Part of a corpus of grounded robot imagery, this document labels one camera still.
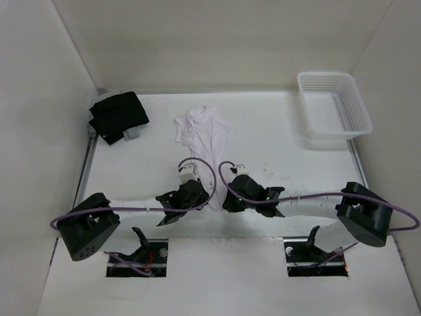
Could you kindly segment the white tank top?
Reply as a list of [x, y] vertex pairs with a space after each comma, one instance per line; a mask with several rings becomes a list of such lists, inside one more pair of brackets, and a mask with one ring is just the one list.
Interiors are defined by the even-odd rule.
[[176, 142], [186, 146], [193, 157], [205, 160], [211, 168], [202, 163], [197, 165], [197, 174], [206, 191], [216, 190], [209, 206], [220, 211], [226, 197], [226, 187], [218, 173], [218, 166], [226, 158], [232, 126], [215, 107], [201, 107], [174, 119]]

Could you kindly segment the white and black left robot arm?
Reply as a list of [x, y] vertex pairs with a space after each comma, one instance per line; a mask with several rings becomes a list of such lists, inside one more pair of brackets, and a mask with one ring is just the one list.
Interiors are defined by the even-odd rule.
[[143, 201], [111, 201], [99, 192], [53, 220], [51, 226], [58, 230], [71, 259], [82, 261], [100, 250], [130, 212], [163, 213], [162, 226], [176, 222], [189, 210], [203, 208], [211, 197], [200, 180], [188, 180], [175, 191]]

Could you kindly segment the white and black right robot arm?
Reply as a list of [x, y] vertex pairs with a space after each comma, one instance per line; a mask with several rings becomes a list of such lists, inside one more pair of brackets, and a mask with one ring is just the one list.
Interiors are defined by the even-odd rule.
[[386, 244], [393, 210], [376, 194], [357, 182], [348, 182], [340, 192], [306, 198], [282, 186], [263, 187], [241, 174], [228, 184], [222, 208], [229, 213], [254, 209], [264, 217], [319, 217], [332, 221], [316, 224], [305, 244], [306, 255], [315, 261], [328, 252], [361, 243], [382, 248]]

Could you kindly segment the white plastic basket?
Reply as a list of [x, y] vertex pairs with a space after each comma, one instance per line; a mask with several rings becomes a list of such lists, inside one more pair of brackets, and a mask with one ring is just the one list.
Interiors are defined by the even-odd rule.
[[300, 102], [309, 138], [347, 141], [373, 131], [354, 78], [344, 72], [301, 72]]

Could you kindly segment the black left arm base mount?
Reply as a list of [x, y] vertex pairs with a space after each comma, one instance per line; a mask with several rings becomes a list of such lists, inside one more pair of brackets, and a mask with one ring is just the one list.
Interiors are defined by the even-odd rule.
[[150, 240], [133, 227], [139, 247], [130, 254], [106, 252], [108, 278], [164, 278], [167, 276], [168, 240]]

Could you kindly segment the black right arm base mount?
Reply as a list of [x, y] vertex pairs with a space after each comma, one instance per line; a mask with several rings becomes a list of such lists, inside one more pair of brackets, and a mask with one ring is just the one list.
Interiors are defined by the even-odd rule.
[[335, 251], [327, 253], [317, 248], [315, 236], [320, 227], [315, 226], [304, 238], [284, 239], [284, 251], [289, 277], [348, 277], [344, 255]]

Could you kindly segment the aluminium left table rail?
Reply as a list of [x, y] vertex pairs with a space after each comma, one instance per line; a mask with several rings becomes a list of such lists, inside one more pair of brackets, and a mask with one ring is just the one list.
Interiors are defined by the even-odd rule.
[[81, 160], [78, 163], [76, 169], [76, 179], [74, 183], [74, 190], [72, 193], [72, 199], [70, 200], [70, 205], [72, 207], [76, 206], [82, 201], [84, 194], [86, 192], [87, 181], [89, 180], [89, 174], [91, 172], [91, 166], [93, 164], [93, 158], [95, 156], [95, 150], [98, 142], [98, 135], [95, 132], [91, 132], [88, 121], [91, 119], [91, 114], [89, 108], [93, 105], [93, 102], [97, 99], [100, 99], [100, 96], [110, 92], [106, 88], [97, 88], [95, 95], [89, 98], [88, 106], [86, 107], [85, 113], [83, 115], [82, 127], [82, 155], [80, 156]]

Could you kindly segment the aluminium table rail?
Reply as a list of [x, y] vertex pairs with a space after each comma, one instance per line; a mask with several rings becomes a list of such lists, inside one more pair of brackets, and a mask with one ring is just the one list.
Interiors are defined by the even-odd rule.
[[93, 158], [95, 156], [95, 150], [98, 142], [98, 135], [95, 132], [91, 132], [88, 121], [91, 119], [91, 114], [89, 108], [93, 105], [93, 102], [97, 99], [100, 99], [100, 96], [110, 92], [106, 88], [97, 88], [95, 95], [89, 98], [88, 106], [86, 107], [85, 113], [83, 115], [82, 127], [82, 155], [80, 156], [81, 160], [78, 163], [76, 169], [76, 179], [74, 183], [74, 190], [72, 193], [72, 199], [70, 200], [70, 205], [72, 207], [76, 206], [82, 201], [84, 194], [86, 192], [87, 181], [89, 180], [89, 174], [91, 172], [91, 166], [93, 164]]
[[351, 158], [353, 160], [354, 166], [357, 170], [357, 173], [359, 175], [359, 182], [364, 185], [365, 187], [369, 188], [366, 175], [362, 166], [362, 162], [359, 157], [359, 153], [357, 151], [357, 147], [355, 145], [355, 142], [353, 140], [347, 140], [347, 146], [349, 148], [349, 152], [351, 154]]

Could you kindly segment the aluminium right table rail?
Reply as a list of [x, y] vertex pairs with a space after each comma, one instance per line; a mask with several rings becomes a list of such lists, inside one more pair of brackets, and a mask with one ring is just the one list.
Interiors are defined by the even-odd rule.
[[357, 151], [357, 147], [355, 145], [355, 142], [353, 140], [347, 140], [347, 146], [349, 148], [349, 152], [351, 154], [351, 158], [353, 160], [354, 166], [357, 170], [357, 173], [359, 175], [359, 182], [364, 185], [365, 187], [369, 188], [366, 175], [362, 166], [362, 162], [359, 157], [359, 153]]

